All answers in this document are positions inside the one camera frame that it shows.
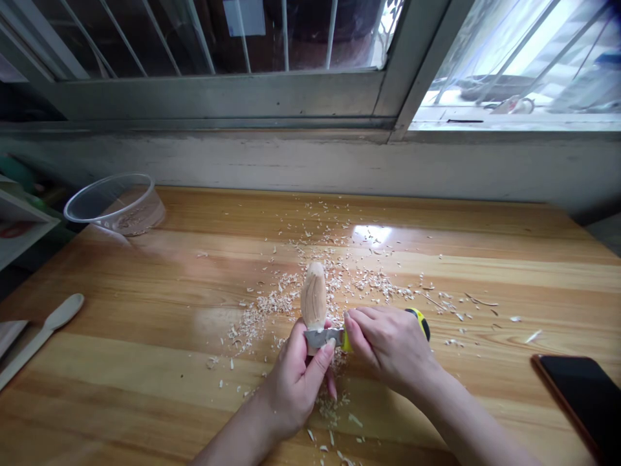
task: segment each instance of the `plastic container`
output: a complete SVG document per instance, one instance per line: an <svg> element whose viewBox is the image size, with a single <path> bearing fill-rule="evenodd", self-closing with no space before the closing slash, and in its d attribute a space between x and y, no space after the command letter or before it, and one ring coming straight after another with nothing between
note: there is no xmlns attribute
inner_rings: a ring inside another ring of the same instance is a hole
<svg viewBox="0 0 621 466"><path fill-rule="evenodd" d="M92 223L124 236L144 234L165 216L155 181L144 173L101 179L79 191L65 206L68 220Z"/></svg>

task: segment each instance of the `wood grain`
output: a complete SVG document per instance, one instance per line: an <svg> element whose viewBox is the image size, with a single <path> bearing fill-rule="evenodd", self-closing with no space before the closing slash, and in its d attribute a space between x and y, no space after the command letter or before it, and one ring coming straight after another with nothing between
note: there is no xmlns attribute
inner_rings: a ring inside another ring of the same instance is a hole
<svg viewBox="0 0 621 466"><path fill-rule="evenodd" d="M563 212L394 197L165 187L158 193L167 209L159 227L126 239L88 227L0 304L0 321L31 320L36 332L66 297L86 297L80 313L0 394L1 464L191 459L270 370L278 355L274 337L289 334L289 316L274 315L253 353L235 356L227 338L242 317L240 301L256 299L249 287L264 281L269 291L273 271L301 272L298 252L286 245L300 239L308 240L307 250L329 247L334 258L349 252L360 266L383 267L399 286L415 289L424 272L425 283L435 286L432 298L439 291L452 295L459 312L472 316L460 322L449 312L439 315L421 296L394 300L425 313L441 364L545 464L593 463L529 357L589 356L621 382L621 261ZM320 201L330 215L312 216L324 210ZM347 244L324 243L315 228L320 222ZM368 226L384 227L379 247L392 246L392 255L369 253L356 229ZM313 236L306 238L305 230ZM197 257L202 252L208 256ZM459 303L464 292L499 303L499 316L488 306ZM370 304L357 294L347 303L342 294L335 299L343 308ZM294 306L299 313L299 300ZM518 315L522 322L510 321ZM538 329L539 338L525 345ZM445 345L450 338L464 347ZM220 361L209 370L214 356ZM334 429L345 456L365 466L455 464L424 416L355 355L337 385L351 400L339 409ZM349 412L363 428L347 421ZM330 444L326 420L315 412L309 426L316 444L301 432L266 463L310 465L325 457L326 465L338 464L334 451L318 449ZM356 441L361 436L364 443Z"/></svg>

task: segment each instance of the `right hand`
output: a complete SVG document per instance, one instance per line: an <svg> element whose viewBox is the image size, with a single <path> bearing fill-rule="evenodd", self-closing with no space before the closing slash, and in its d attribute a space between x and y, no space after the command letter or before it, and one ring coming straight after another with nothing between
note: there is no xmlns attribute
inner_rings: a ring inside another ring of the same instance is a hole
<svg viewBox="0 0 621 466"><path fill-rule="evenodd" d="M396 307L358 307L345 313L349 342L381 381L416 403L431 395L443 369L416 316Z"/></svg>

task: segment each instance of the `hand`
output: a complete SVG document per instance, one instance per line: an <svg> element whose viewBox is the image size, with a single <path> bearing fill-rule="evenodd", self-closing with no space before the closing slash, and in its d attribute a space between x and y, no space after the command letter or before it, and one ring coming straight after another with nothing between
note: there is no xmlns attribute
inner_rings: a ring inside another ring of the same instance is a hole
<svg viewBox="0 0 621 466"><path fill-rule="evenodd" d="M429 394L442 373L416 316L395 307L358 307L345 313L354 352L392 390L412 399Z"/></svg>
<svg viewBox="0 0 621 466"><path fill-rule="evenodd" d="M325 328L331 327L326 320ZM268 407L267 426L274 441L294 436L311 415L324 375L328 391L336 399L334 375L329 370L334 357L333 338L317 351L307 366L306 325L301 318L293 326L274 368L254 398Z"/></svg>

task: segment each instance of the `wooden spoon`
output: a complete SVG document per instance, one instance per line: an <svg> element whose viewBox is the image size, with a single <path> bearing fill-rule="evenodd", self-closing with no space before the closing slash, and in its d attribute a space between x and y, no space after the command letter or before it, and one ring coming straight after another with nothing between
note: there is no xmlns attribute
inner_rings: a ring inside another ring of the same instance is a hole
<svg viewBox="0 0 621 466"><path fill-rule="evenodd" d="M20 351L13 361L0 373L0 390L10 382L13 376L35 355L39 348L52 336L54 330L62 327L78 313L84 304L84 295L77 293L68 297L53 313L45 320L45 324L36 337L28 346Z"/></svg>

